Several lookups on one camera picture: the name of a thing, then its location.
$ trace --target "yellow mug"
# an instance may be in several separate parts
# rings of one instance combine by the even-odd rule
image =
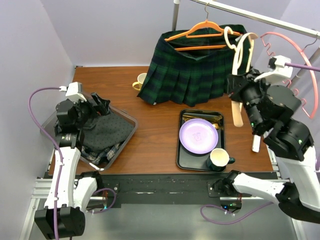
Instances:
[[[132,87],[133,87],[135,90],[140,91],[142,85],[144,84],[144,81],[145,81],[145,79],[146,79],[146,76],[147,76],[146,73],[141,73],[141,74],[139,74],[139,76],[137,77],[137,80],[138,80],[138,81],[134,82],[134,83],[132,84]]]

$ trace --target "plaid fabric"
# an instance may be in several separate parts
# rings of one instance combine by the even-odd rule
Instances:
[[[82,146],[81,149],[81,157],[92,161],[94,165],[99,165],[102,163],[108,163],[110,159],[114,157],[114,155],[117,153],[119,148],[121,147],[122,143],[117,143],[116,145],[112,147],[108,147],[104,149],[102,152],[97,153],[92,151],[89,147]]]
[[[242,25],[230,26],[245,34]],[[166,42],[165,39],[186,30],[163,33],[155,47],[143,86],[137,95],[149,104],[173,101],[190,107],[221,97],[227,91],[227,76],[232,72],[235,51],[227,46],[221,49],[176,51],[175,48],[206,45],[225,45],[224,36],[186,38]],[[195,31],[194,35],[216,34],[212,28]],[[229,35],[231,44],[238,36]],[[238,73],[245,73],[249,57],[249,41],[243,43],[243,58]]]

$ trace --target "black tray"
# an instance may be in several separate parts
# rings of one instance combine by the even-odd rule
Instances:
[[[208,110],[198,110],[198,109],[183,109],[180,112],[179,118],[179,131],[181,126],[185,123],[183,120],[183,115],[195,116],[201,119],[208,120],[210,117],[218,117],[221,116],[221,119],[217,121],[220,125],[220,128],[217,129],[218,132],[218,143],[215,148],[225,149],[225,124],[224,124],[224,116],[217,111],[208,111]],[[178,146],[177,146],[177,154],[176,154],[176,164],[181,169],[187,170],[197,170],[197,171],[205,171],[205,172],[213,172],[218,173],[217,171],[212,171],[206,164],[206,160],[210,155],[210,152],[207,154],[194,154],[181,144],[179,139],[179,131],[178,131]]]

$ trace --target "white hanger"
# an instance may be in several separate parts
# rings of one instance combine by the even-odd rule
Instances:
[[[246,69],[245,69],[245,72],[247,73],[250,70],[252,54],[253,54],[254,45],[255,45],[254,39],[257,39],[258,35],[256,35],[253,32],[248,32],[241,37],[240,41],[238,42],[238,44],[236,46],[234,44],[230,44],[229,39],[228,39],[228,32],[233,33],[233,30],[229,26],[226,26],[223,31],[224,40],[226,42],[226,45],[230,49],[233,49],[235,51],[235,54],[233,57],[233,64],[232,64],[232,75],[238,74],[238,69],[241,66],[241,62],[242,62],[242,58],[243,58],[244,41],[246,40],[246,38],[249,39],[249,43],[250,43],[249,57],[248,57],[248,62],[247,62]],[[241,116],[242,105],[243,104],[240,102],[231,101],[233,124],[236,127],[242,127],[244,125],[244,122],[243,122],[242,116]]]

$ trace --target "mug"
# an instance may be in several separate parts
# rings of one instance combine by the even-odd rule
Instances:
[[[227,164],[233,164],[236,160],[233,157],[229,157],[226,150],[222,148],[215,148],[211,151],[206,165],[215,172],[222,172],[225,170]]]
[[[138,81],[134,82],[134,83],[132,84],[132,87],[133,87],[135,90],[140,91],[142,85],[144,84],[144,81],[145,81],[145,79],[146,79],[146,76],[147,76],[146,73],[141,73],[141,74],[139,74],[139,76],[137,77],[137,80],[138,80]]]

